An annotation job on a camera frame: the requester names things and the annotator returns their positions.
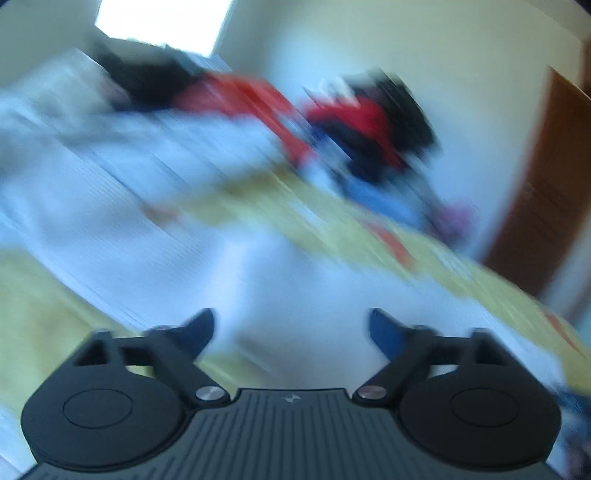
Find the red garment on pile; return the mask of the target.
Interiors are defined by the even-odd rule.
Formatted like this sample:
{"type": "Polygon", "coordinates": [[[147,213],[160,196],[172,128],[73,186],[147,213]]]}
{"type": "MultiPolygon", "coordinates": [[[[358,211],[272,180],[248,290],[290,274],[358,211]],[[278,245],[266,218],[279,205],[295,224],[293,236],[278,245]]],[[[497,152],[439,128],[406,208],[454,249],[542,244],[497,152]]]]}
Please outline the red garment on pile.
{"type": "Polygon", "coordinates": [[[374,151],[383,165],[399,168],[402,159],[391,139],[392,129],[386,112],[373,100],[355,102],[312,99],[304,107],[304,118],[329,137],[344,140],[356,152],[374,151]]]}

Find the black clothing by window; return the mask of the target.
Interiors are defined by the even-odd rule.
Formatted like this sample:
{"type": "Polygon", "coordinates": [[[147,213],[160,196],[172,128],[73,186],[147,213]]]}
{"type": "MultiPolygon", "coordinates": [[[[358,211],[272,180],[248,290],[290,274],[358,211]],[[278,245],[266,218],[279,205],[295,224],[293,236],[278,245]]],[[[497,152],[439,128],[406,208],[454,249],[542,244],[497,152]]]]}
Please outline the black clothing by window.
{"type": "Polygon", "coordinates": [[[87,53],[126,94],[118,110],[170,109],[187,87],[207,77],[207,67],[169,46],[109,39],[91,44],[87,53]]]}

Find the brown wooden door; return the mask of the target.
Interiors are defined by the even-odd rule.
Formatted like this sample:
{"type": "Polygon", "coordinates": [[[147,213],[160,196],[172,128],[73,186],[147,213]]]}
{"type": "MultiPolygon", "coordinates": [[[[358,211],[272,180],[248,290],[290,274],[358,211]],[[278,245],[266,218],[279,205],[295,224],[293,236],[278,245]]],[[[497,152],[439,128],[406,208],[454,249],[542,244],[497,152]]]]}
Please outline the brown wooden door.
{"type": "Polygon", "coordinates": [[[528,169],[485,265],[532,296],[560,268],[590,210],[590,97],[556,70],[528,169]]]}

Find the white knit sweater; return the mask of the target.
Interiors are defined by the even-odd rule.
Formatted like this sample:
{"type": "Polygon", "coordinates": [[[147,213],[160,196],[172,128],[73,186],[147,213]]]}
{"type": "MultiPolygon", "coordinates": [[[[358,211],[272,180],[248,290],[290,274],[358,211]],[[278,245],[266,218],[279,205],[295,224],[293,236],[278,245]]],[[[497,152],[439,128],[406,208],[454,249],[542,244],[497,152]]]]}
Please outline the white knit sweater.
{"type": "Polygon", "coordinates": [[[102,81],[93,61],[70,51],[2,92],[1,184],[65,158],[87,161],[161,225],[187,216],[200,200],[260,176],[294,175],[283,163],[280,140],[259,120],[176,110],[112,113],[102,81]]]}

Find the orange red plastic bag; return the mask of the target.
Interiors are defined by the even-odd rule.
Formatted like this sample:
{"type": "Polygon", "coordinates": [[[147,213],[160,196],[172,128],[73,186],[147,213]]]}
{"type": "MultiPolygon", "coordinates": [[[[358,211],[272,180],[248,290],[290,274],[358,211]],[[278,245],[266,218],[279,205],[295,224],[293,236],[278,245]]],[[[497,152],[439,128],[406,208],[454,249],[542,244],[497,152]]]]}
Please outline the orange red plastic bag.
{"type": "Polygon", "coordinates": [[[208,73],[190,84],[173,99],[173,106],[189,113],[221,113],[228,117],[259,119],[283,143],[287,158],[295,167],[311,161],[308,142],[289,124],[301,124],[303,115],[276,87],[262,79],[231,73],[208,73]]]}

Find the black garment on pile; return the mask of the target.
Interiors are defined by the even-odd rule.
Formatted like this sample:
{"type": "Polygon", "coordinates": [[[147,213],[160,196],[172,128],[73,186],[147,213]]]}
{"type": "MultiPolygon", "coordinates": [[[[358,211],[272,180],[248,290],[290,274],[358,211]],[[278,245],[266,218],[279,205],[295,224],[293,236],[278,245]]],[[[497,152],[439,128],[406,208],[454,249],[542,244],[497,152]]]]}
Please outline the black garment on pile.
{"type": "Polygon", "coordinates": [[[422,159],[439,146],[431,123],[401,79],[378,71],[370,73],[368,77],[362,79],[346,78],[345,86],[351,96],[349,98],[339,96],[332,101],[353,103],[356,100],[367,98],[381,106],[391,124],[391,139],[402,159],[402,165],[399,168],[383,165],[376,152],[370,150],[356,152],[352,147],[346,145],[344,140],[339,140],[336,135],[331,138],[320,128],[311,126],[318,132],[327,135],[345,152],[349,158],[346,169],[354,177],[377,185],[389,173],[402,174],[410,169],[407,162],[408,156],[422,159]]]}

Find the bright window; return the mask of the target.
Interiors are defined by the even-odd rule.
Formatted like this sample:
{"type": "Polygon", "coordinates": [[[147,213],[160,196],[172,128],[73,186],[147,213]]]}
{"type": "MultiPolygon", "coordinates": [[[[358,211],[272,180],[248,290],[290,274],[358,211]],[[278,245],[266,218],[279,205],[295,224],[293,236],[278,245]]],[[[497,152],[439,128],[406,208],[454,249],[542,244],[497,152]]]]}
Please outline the bright window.
{"type": "Polygon", "coordinates": [[[95,27],[114,39],[209,56],[232,4],[231,0],[103,0],[95,27]]]}

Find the yellow carrot print bedsheet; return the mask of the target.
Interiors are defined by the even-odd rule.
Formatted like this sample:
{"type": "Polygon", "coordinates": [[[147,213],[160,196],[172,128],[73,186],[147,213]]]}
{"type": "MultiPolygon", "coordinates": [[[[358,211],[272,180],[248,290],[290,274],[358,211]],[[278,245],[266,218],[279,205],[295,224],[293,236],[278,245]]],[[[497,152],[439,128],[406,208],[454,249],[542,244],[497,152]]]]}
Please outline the yellow carrot print bedsheet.
{"type": "Polygon", "coordinates": [[[368,310],[466,335],[488,328],[545,384],[588,393],[576,332],[444,245],[266,174],[155,225],[113,177],[65,158],[4,180],[22,245],[1,253],[1,403],[19,411],[90,331],[216,312],[208,368],[231,385],[353,388],[382,365],[368,310]]]}

